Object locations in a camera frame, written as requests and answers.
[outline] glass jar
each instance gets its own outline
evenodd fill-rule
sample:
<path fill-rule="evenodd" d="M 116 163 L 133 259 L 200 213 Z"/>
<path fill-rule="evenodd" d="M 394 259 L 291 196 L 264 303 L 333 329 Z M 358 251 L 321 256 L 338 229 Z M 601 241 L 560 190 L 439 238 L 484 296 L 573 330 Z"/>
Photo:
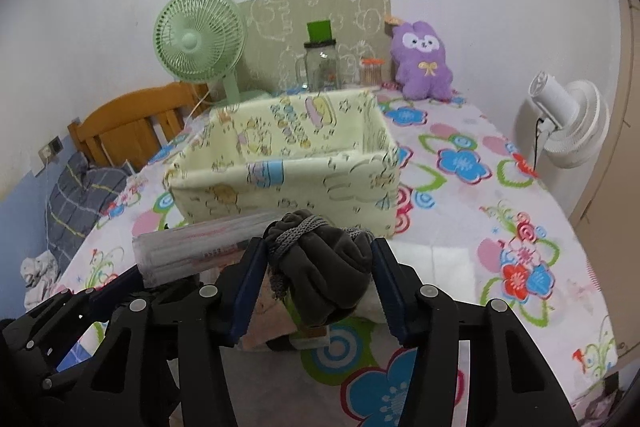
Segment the glass jar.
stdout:
<path fill-rule="evenodd" d="M 296 61 L 296 78 L 301 90 L 327 91 L 340 89 L 340 58 L 335 39 L 305 42 L 305 56 Z"/>

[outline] blue gripper pad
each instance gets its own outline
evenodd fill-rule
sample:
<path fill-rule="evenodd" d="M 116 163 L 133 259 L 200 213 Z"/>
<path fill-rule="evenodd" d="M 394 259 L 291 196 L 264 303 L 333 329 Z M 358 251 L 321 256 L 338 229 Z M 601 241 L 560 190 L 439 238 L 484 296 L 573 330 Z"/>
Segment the blue gripper pad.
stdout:
<path fill-rule="evenodd" d="M 226 267 L 216 285 L 222 292 L 219 313 L 223 345 L 235 346 L 249 327 L 255 301 L 267 270 L 267 244 L 254 237 L 240 263 Z"/>
<path fill-rule="evenodd" d="M 372 273 L 391 334 L 401 345 L 416 342 L 415 319 L 420 314 L 415 292 L 422 283 L 413 268 L 398 264 L 385 239 L 371 243 Z"/>

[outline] yellow bow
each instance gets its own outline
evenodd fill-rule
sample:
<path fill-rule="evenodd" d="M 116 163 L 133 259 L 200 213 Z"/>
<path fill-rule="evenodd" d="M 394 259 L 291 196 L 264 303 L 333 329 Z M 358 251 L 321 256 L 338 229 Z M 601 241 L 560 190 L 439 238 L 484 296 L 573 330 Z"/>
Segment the yellow bow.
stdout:
<path fill-rule="evenodd" d="M 438 69 L 438 65 L 436 62 L 421 62 L 418 64 L 418 67 L 421 70 L 426 70 L 424 72 L 424 76 L 430 74 L 431 76 L 436 76 L 436 70 Z"/>

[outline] orange lid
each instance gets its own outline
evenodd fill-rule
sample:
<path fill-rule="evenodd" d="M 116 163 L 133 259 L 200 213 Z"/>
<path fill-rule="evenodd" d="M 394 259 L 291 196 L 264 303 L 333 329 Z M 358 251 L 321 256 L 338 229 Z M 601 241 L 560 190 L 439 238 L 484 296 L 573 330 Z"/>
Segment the orange lid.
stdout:
<path fill-rule="evenodd" d="M 385 61 L 382 58 L 363 58 L 360 60 L 360 62 L 364 66 L 381 66 L 382 64 L 385 63 Z"/>

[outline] red flower print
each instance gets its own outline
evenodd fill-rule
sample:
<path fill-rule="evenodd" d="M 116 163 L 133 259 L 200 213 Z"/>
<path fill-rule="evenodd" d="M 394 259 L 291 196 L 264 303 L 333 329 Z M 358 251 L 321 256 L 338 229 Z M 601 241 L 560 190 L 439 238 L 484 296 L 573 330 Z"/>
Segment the red flower print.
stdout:
<path fill-rule="evenodd" d="M 582 373 L 586 374 L 587 365 L 584 363 L 584 353 L 582 352 L 582 350 L 576 349 L 572 354 L 571 358 L 580 362 L 580 365 L 582 366 Z"/>
<path fill-rule="evenodd" d="M 108 214 L 109 214 L 109 212 L 111 212 L 114 208 L 116 208 L 116 202 L 115 202 L 115 201 L 111 201 L 111 203 L 109 203 L 109 204 L 107 205 L 107 208 L 105 208 L 105 209 L 102 211 L 102 215 L 103 215 L 103 216 L 108 215 Z"/>
<path fill-rule="evenodd" d="M 398 210 L 396 211 L 396 233 L 406 232 L 411 225 L 409 211 L 414 207 L 411 194 L 414 190 L 406 185 L 398 187 Z"/>
<path fill-rule="evenodd" d="M 114 279 L 117 279 L 117 277 L 118 277 L 117 273 L 112 273 L 110 276 L 107 277 L 107 279 L 104 281 L 103 284 L 97 285 L 95 289 L 101 290 L 102 288 L 107 286 L 111 281 L 113 281 Z"/>
<path fill-rule="evenodd" d="M 524 159 L 524 156 L 522 154 L 514 152 L 513 159 L 516 160 L 516 166 L 518 167 L 520 172 L 526 174 L 527 176 L 531 176 L 532 178 L 538 177 L 538 173 L 535 172 L 531 167 L 529 167 L 529 164 L 527 164 L 527 161 L 526 159 Z"/>
<path fill-rule="evenodd" d="M 529 297 L 527 290 L 529 270 L 522 264 L 506 264 L 502 267 L 502 276 L 504 277 L 504 292 L 520 302 L 526 301 Z"/>

